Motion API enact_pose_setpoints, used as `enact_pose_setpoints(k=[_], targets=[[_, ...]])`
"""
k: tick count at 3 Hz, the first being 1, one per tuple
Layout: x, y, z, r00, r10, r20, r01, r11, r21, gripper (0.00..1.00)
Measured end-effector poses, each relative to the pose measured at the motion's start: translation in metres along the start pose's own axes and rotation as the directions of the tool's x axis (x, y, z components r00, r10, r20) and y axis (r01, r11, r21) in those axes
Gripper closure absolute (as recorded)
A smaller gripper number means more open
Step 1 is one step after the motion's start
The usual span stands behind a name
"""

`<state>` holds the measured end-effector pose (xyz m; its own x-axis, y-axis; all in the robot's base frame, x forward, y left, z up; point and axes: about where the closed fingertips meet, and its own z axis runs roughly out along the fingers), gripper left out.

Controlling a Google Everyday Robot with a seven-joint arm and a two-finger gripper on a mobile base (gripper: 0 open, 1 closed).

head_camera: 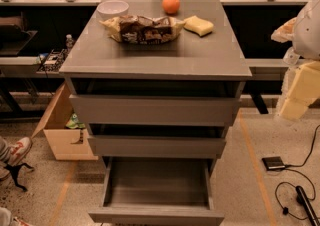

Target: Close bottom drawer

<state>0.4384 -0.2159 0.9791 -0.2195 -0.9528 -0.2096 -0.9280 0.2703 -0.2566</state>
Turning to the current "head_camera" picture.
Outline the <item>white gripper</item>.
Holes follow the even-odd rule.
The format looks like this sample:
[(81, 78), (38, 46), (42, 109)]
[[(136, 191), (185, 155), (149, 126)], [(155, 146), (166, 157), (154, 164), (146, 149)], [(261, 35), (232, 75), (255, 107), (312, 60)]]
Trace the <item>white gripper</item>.
[(277, 116), (287, 121), (300, 119), (320, 98), (320, 62), (307, 59), (298, 65), (298, 59), (293, 48), (289, 48), (283, 58), (289, 69), (283, 79), (276, 109)]

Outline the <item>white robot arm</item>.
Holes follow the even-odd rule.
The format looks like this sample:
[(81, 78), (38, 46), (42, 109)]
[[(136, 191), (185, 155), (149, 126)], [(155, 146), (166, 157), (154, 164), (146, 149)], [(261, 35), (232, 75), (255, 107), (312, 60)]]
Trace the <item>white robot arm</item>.
[(295, 18), (276, 29), (271, 39), (291, 41), (283, 61), (289, 65), (277, 104), (282, 121), (297, 121), (320, 98), (320, 0), (309, 0)]

